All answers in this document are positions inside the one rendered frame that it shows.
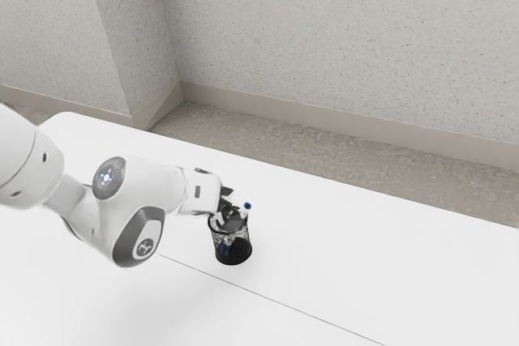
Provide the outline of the black mesh pen holder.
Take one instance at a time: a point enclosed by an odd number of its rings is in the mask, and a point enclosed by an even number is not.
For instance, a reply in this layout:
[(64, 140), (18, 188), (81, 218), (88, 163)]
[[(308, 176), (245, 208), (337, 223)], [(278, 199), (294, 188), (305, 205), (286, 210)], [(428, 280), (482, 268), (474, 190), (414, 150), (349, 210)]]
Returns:
[(215, 256), (218, 262), (234, 266), (244, 263), (252, 254), (248, 231), (248, 219), (241, 220), (233, 232), (220, 228), (215, 216), (208, 217), (208, 227), (212, 234)]

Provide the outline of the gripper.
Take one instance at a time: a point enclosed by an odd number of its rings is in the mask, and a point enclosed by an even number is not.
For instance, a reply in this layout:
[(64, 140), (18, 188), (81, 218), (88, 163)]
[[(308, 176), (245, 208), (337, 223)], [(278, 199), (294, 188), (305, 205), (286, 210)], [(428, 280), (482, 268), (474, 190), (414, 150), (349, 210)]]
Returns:
[(229, 187), (221, 187), (220, 199), (217, 208), (218, 212), (222, 214), (233, 214), (235, 212), (235, 207), (230, 201), (230, 197), (233, 192), (234, 190)]

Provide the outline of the white pen with blue cap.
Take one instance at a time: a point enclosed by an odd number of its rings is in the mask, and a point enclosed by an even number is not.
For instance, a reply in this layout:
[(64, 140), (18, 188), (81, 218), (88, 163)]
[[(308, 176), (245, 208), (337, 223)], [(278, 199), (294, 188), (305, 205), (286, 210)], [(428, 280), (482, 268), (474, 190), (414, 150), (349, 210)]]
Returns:
[(241, 207), (235, 206), (235, 212), (233, 214), (221, 214), (217, 224), (220, 228), (233, 232), (238, 229), (241, 220), (248, 218), (248, 213), (251, 208), (249, 203), (244, 203)]

